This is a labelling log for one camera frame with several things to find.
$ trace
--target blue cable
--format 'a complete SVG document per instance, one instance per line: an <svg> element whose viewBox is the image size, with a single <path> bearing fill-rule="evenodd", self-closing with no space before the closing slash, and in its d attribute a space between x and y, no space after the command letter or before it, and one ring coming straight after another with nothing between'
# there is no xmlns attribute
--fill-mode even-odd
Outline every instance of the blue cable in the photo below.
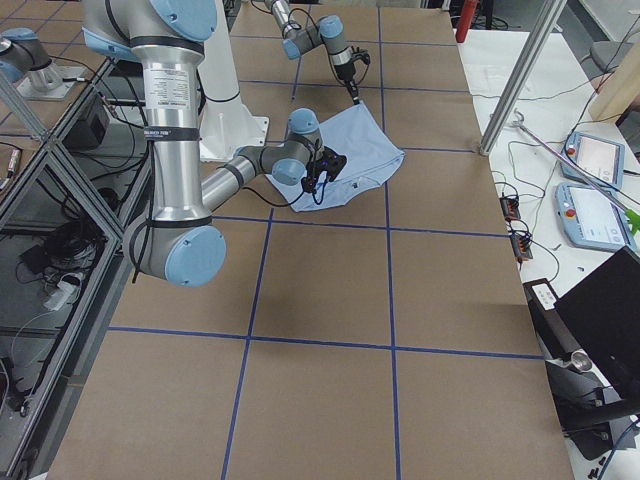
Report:
<svg viewBox="0 0 640 480"><path fill-rule="evenodd" d="M604 472L607 471L607 467L609 466L609 463L611 463L613 454L616 453L616 450L618 450L618 446L620 446L620 444L622 443L622 440L624 440L624 437L626 437L629 434L629 432L631 432L634 429L634 427L637 427L638 425L640 425L640 420L636 420L631 425L629 425L624 432L622 432L622 435L620 435L620 438L618 438L616 443L613 445L613 448L611 449L611 453L607 457L607 461L604 462L604 465L602 466L602 471L600 472L600 475L598 475L597 480L602 480L604 478Z"/></svg>

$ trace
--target black monitor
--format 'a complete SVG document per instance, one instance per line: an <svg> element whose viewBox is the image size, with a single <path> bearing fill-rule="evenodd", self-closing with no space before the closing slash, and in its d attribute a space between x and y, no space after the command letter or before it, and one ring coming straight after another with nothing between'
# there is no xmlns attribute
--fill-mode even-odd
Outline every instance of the black monitor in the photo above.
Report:
<svg viewBox="0 0 640 480"><path fill-rule="evenodd" d="M578 343L622 398L640 398L640 258L623 247L556 302Z"/></svg>

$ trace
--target white cloth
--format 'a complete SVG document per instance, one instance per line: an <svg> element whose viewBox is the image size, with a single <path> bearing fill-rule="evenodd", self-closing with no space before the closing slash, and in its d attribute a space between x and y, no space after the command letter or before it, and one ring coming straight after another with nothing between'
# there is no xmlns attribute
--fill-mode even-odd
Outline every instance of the white cloth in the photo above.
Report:
<svg viewBox="0 0 640 480"><path fill-rule="evenodd" d="M291 205L296 212L346 205L356 195L384 184L404 159L404 152L391 143L363 103L322 122L320 133L324 145L339 155L346 155L347 164L334 182L327 183L321 205L315 204L311 194L305 194ZM300 184L290 187L277 182L271 175L267 178L287 202L300 195ZM318 201L324 178L323 174L316 187Z"/></svg>

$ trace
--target white desk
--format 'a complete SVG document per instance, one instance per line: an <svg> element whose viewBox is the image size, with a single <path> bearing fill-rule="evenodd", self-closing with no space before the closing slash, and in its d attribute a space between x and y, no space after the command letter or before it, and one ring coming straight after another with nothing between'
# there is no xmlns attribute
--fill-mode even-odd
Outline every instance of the white desk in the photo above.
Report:
<svg viewBox="0 0 640 480"><path fill-rule="evenodd" d="M482 30L469 32L466 42L459 45L459 50L469 82L469 90L473 95L497 97L502 93L526 38L527 33L521 32ZM587 81L588 78L562 35L552 34L529 76L520 98L550 97L559 92L573 89L582 83L585 85L553 99L518 101L516 107L524 114L525 125L545 141L563 141L578 121L582 108L593 93L593 88L589 83L586 83ZM478 123L483 132L497 103L497 98L474 97ZM585 120L591 120L588 112L583 118L583 121ZM626 145L614 124L587 123L578 126L577 131L592 133ZM540 195L541 192L534 187L520 183L514 178L508 154L508 144L512 141L534 143L519 130L513 127L505 128L489 157L491 168L494 171L502 172L506 176L506 181L513 184L520 195L527 193ZM625 169L639 171L640 166L628 146L626 150ZM517 144L512 145L512 151L518 177L544 188L555 164L553 156L542 148ZM495 179L502 181L500 174L495 174ZM553 249L560 262L559 275L553 282L553 287L560 296L589 275L611 255L607 252L575 248L565 237L556 214L554 200L555 187L564 181L567 180L560 173L558 166L549 180L547 193L541 201L537 227L534 230L534 240ZM499 185L497 189L500 193L502 185ZM625 175L622 190L628 195L640 199L640 179ZM512 191L506 187L505 193L510 194ZM640 208L630 204L628 200L623 199L623 201L636 211ZM535 211L539 202L540 200L533 197L523 197L520 200L520 213L531 228L535 223ZM532 246L532 252L533 260L524 262L522 266L520 272L522 281L526 282L543 277L551 278L556 271L556 263L553 258L536 245ZM636 442L640 444L640 439L637 438ZM585 461L572 442L567 442L567 448L576 479L586 478L592 468L599 466L597 461ZM640 451L619 451L607 469L605 479L628 480L637 478L638 472L640 472Z"/></svg>

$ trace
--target red cylinder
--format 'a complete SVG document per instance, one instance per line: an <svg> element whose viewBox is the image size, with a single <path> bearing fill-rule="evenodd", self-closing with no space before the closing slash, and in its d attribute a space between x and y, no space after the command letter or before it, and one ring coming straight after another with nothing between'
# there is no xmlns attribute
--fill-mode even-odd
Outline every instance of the red cylinder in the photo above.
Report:
<svg viewBox="0 0 640 480"><path fill-rule="evenodd" d="M458 28L456 30L456 42L464 43L467 38L467 32L471 27L471 22L476 14L476 7L478 6L478 0L465 0L462 7L462 14L458 21Z"/></svg>

